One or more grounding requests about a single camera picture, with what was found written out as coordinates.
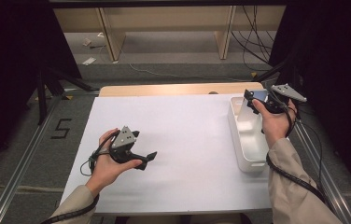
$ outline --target beige sleeve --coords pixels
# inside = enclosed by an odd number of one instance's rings
[[[316,183],[303,170],[294,146],[286,139],[278,140],[269,150],[274,165],[310,183]],[[269,194],[274,213],[274,224],[341,223],[341,221],[312,192],[274,172],[269,173]]]
[[[69,212],[75,212],[82,208],[89,206],[93,203],[93,197],[91,196],[91,191],[84,185],[78,186],[74,191],[65,199],[65,201],[60,204],[51,217],[56,217],[58,215],[66,214]],[[60,221],[56,223],[77,223],[86,224],[90,222],[91,216],[93,215],[95,208],[90,212],[86,213],[80,217],[74,217],[67,219],[65,221]]]

